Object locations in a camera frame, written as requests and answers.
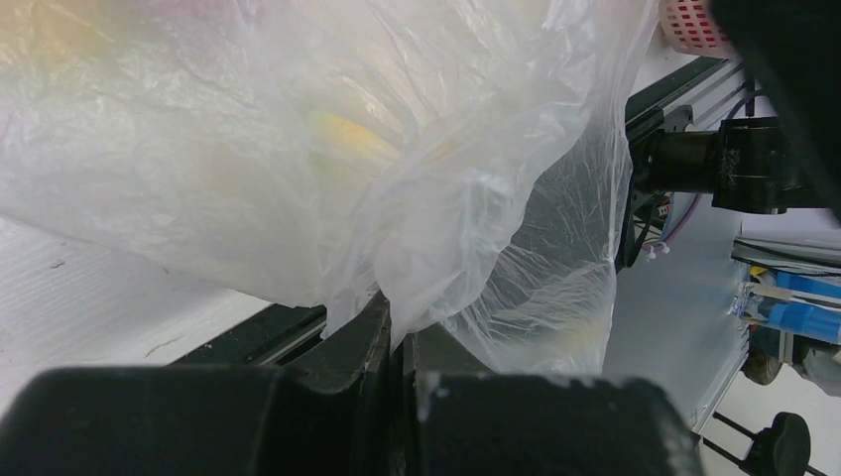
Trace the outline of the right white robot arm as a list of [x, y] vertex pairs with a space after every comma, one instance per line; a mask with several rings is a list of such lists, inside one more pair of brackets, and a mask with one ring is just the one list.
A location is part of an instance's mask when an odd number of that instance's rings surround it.
[[836, 1], [665, 1], [666, 35], [692, 54], [740, 61], [771, 117], [712, 132], [651, 133], [632, 149], [632, 186], [708, 193], [753, 214], [840, 209], [840, 5]]

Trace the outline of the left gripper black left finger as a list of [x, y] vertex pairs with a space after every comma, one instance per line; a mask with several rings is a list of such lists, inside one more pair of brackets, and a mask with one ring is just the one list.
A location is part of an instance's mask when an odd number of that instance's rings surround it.
[[389, 305], [284, 366], [59, 368], [1, 420], [5, 475], [377, 475]]

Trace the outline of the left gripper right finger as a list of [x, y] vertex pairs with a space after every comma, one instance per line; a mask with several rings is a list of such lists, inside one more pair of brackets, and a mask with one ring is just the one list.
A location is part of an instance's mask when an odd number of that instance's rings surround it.
[[442, 327], [402, 345], [411, 475], [699, 475], [697, 440], [639, 378], [500, 375]]

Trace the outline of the clear plastic bag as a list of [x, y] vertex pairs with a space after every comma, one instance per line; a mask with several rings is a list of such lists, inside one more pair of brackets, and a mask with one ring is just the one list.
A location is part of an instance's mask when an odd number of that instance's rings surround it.
[[654, 1], [5, 1], [1, 213], [598, 374]]

